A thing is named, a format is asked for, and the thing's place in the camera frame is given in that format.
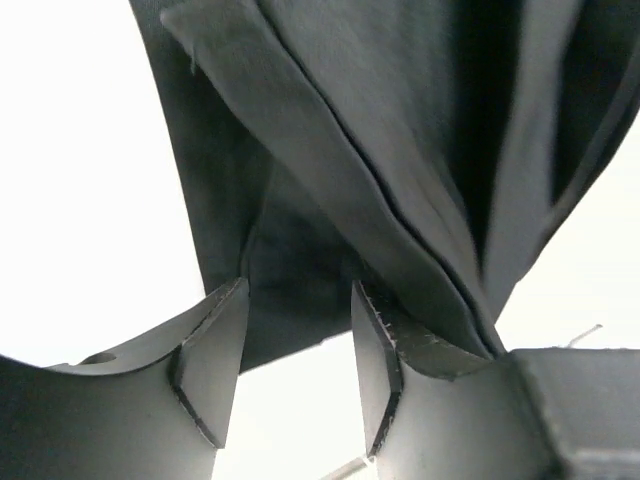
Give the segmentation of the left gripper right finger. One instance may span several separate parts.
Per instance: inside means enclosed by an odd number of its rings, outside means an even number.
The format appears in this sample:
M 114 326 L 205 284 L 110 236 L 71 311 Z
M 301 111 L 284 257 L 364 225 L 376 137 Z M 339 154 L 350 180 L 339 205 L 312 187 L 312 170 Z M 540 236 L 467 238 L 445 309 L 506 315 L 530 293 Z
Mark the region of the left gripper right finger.
M 449 344 L 361 282 L 351 322 L 365 451 L 379 478 L 549 478 L 549 448 L 513 359 Z

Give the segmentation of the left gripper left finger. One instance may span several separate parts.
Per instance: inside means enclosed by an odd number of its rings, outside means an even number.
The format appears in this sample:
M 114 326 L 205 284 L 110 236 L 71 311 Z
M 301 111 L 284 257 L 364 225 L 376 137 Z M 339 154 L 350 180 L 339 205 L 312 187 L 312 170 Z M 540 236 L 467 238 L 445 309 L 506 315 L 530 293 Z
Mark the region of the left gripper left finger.
M 1 361 L 5 479 L 208 479 L 225 445 L 249 313 L 230 281 L 80 364 Z

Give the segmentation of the black pleated skirt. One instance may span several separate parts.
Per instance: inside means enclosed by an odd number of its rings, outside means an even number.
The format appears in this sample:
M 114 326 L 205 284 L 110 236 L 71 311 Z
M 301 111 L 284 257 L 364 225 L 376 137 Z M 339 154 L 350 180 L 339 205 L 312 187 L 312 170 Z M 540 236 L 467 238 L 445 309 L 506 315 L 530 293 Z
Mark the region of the black pleated skirt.
M 241 367 L 350 326 L 351 285 L 479 357 L 639 110 L 635 1 L 135 1 Z

